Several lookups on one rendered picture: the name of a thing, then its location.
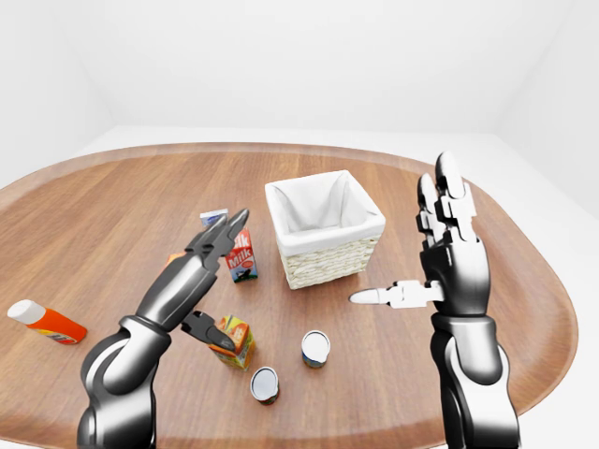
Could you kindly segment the tin with blue label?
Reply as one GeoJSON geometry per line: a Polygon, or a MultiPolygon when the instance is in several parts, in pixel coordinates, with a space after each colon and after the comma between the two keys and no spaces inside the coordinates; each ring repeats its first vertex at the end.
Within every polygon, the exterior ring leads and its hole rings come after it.
{"type": "Polygon", "coordinates": [[[320,330],[307,332],[301,342],[303,362],[314,369],[322,368],[328,359],[330,341],[328,336],[320,330]]]}

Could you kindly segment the orange juice carton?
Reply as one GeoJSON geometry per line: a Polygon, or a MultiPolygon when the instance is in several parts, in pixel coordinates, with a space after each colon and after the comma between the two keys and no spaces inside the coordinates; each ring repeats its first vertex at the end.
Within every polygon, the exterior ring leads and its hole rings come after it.
{"type": "Polygon", "coordinates": [[[216,327],[232,339],[235,349],[229,351],[214,344],[210,344],[209,348],[223,363],[237,369],[248,370],[256,348],[256,342],[249,325],[234,315],[226,315],[216,327]]]}

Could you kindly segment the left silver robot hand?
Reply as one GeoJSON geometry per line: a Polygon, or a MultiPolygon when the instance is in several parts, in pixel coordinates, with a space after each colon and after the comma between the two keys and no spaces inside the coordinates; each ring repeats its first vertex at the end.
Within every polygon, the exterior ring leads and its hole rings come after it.
{"type": "Polygon", "coordinates": [[[219,259],[228,255],[235,238],[244,228],[249,210],[242,209],[232,218],[219,218],[199,232],[153,282],[135,316],[148,329],[153,344],[168,341],[168,333],[186,320],[187,330],[198,340],[222,349],[235,349],[233,340],[219,330],[214,321],[194,308],[215,283],[219,259]]]}

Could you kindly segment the orange bottle with white cap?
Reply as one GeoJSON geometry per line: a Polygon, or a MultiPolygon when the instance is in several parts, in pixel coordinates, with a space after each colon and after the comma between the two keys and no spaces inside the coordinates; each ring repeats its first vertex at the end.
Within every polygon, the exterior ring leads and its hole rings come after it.
{"type": "Polygon", "coordinates": [[[7,316],[63,345],[77,344],[87,335],[84,326],[30,299],[23,299],[11,305],[7,316]]]}

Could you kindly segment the woven basket with white liner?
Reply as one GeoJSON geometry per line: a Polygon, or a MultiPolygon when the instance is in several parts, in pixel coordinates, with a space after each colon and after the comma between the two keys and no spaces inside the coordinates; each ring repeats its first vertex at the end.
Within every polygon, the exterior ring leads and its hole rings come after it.
{"type": "Polygon", "coordinates": [[[291,289],[366,268],[386,218],[349,171],[270,182],[265,194],[291,289]]]}

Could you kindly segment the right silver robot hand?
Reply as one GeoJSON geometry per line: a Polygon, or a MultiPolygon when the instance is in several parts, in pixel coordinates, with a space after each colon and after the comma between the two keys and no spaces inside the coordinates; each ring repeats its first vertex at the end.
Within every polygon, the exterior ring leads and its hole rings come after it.
{"type": "Polygon", "coordinates": [[[426,281],[396,281],[390,287],[361,290],[349,301],[393,309],[423,308],[433,302],[445,316],[484,315],[490,292],[488,256],[473,228],[476,210],[470,185],[451,152],[438,156],[435,176],[423,174],[416,192],[416,224],[425,236],[419,257],[426,281]]]}

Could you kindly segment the tin with red label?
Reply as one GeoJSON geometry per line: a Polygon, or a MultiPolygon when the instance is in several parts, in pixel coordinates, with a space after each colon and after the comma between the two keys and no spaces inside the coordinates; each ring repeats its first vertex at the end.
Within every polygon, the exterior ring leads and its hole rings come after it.
{"type": "Polygon", "coordinates": [[[250,381],[250,391],[254,399],[262,405],[272,404],[279,396],[279,379],[271,367],[259,368],[250,381]]]}

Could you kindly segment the red milk carton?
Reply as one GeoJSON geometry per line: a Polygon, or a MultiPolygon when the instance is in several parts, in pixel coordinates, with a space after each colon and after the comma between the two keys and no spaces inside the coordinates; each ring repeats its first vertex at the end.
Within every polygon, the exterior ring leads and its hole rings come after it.
{"type": "Polygon", "coordinates": [[[234,247],[225,260],[233,282],[257,278],[256,259],[250,233],[246,227],[234,239],[234,247]]]}

